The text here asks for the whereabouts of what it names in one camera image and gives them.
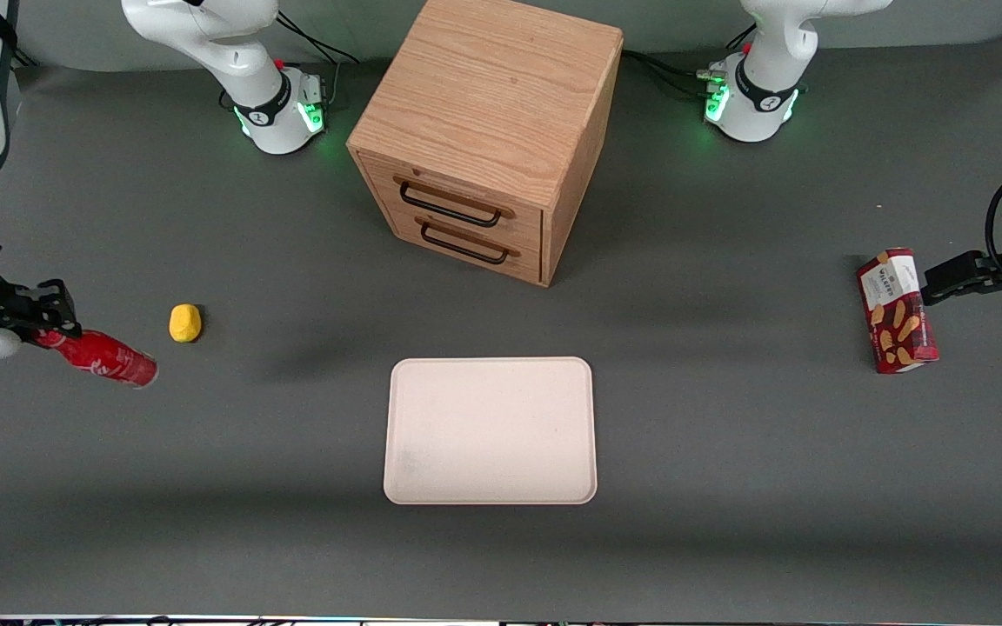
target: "yellow sponge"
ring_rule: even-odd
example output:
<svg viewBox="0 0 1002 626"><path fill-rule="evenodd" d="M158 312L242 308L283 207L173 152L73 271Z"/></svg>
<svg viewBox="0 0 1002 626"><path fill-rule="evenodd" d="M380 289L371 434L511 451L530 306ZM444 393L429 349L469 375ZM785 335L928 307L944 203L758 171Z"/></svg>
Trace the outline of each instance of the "yellow sponge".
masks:
<svg viewBox="0 0 1002 626"><path fill-rule="evenodd" d="M202 333L203 321L195 304L177 304L168 319L168 334L180 344L190 344Z"/></svg>

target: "biscuit box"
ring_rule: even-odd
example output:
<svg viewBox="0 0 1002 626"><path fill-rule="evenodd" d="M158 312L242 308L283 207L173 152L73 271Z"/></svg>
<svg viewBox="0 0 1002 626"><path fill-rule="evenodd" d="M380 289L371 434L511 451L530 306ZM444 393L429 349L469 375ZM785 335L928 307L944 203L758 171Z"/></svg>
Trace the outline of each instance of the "biscuit box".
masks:
<svg viewBox="0 0 1002 626"><path fill-rule="evenodd" d="M856 273L868 321L876 372L899 374L938 361L938 346L926 321L914 252L893 247Z"/></svg>

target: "black metal handle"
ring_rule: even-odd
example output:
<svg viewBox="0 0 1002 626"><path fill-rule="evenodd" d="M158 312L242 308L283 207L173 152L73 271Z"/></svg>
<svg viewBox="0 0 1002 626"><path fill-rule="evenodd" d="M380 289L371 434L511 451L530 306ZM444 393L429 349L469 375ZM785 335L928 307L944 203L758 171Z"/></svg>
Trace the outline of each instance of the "black metal handle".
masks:
<svg viewBox="0 0 1002 626"><path fill-rule="evenodd" d="M477 260L481 260L482 262L489 262L490 265L501 265L502 262L504 262L505 258L509 258L508 249L502 249L501 256L485 256L484 253L474 252L474 250L472 249L466 249L465 247L450 244L450 242L446 242L442 239L437 239L435 237L429 236L428 228L430 225L431 224L429 224L429 222L426 221L420 225L420 236L423 237L425 241L430 242L430 244L435 244L441 247L445 247L446 249L451 250L451 252L464 253L466 254L466 256L469 256L471 258L477 258Z"/></svg>
<svg viewBox="0 0 1002 626"><path fill-rule="evenodd" d="M498 219L501 219L501 211L497 209L493 210L493 217L490 219L479 219L477 217L471 217L469 214L459 213L458 210L451 210L450 208L442 207L438 205L438 203L422 201L422 199L414 198L412 195L409 195L409 181L401 182L401 199L411 203L413 206L419 206L420 208L430 210L433 213L445 214L445 216L465 221L466 224L473 224L474 226L481 226L482 228L492 228L498 224Z"/></svg>

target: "gray tabletop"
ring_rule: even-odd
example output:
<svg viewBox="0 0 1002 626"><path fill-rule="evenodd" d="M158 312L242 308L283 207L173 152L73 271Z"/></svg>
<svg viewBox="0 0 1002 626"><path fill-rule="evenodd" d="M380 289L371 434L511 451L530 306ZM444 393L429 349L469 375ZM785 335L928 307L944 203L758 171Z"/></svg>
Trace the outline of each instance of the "gray tabletop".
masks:
<svg viewBox="0 0 1002 626"><path fill-rule="evenodd" d="M0 273L63 277L161 377L0 364L1 613L1002 623L1002 298L882 377L854 277L982 246L1002 40L823 51L753 146L625 61L549 289L393 237L343 146L382 70L287 157L206 71L33 76ZM592 503L387 502L399 360L561 354L595 373Z"/></svg>

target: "wooden cabinet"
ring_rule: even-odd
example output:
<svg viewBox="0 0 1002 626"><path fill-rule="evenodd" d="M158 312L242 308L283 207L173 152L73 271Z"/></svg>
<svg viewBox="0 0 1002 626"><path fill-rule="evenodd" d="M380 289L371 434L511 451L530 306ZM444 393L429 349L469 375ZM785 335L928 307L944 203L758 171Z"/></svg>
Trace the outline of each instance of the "wooden cabinet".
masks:
<svg viewBox="0 0 1002 626"><path fill-rule="evenodd" d="M549 285L605 136L623 35L429 0L347 146L393 232Z"/></svg>

